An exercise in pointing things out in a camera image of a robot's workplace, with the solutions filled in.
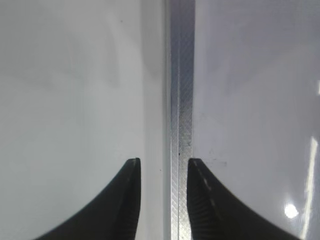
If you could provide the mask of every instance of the textured metal rail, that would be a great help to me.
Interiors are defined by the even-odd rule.
[[[170,4],[171,240],[190,240],[187,169],[192,157],[195,0]]]

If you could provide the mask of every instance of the white background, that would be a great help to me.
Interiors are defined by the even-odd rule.
[[[319,26],[317,0],[196,2],[193,154],[253,210],[315,240]]]
[[[163,239],[164,6],[0,0],[0,239],[28,240],[141,158],[137,240]]]

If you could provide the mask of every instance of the glossy white surface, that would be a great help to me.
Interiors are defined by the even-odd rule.
[[[309,240],[320,238],[319,26],[317,0],[196,2],[193,155]]]
[[[1,240],[52,229],[135,157],[136,239],[163,239],[162,4],[0,0]]]

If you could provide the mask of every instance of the black rubber piece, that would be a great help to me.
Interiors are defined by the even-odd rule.
[[[297,240],[237,199],[201,159],[190,159],[187,209],[193,240]]]
[[[37,240],[134,240],[140,202],[141,163],[129,159],[87,206]]]

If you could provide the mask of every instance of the metal channel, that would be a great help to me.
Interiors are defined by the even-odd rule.
[[[171,240],[190,240],[187,169],[192,157],[195,0],[171,0]]]

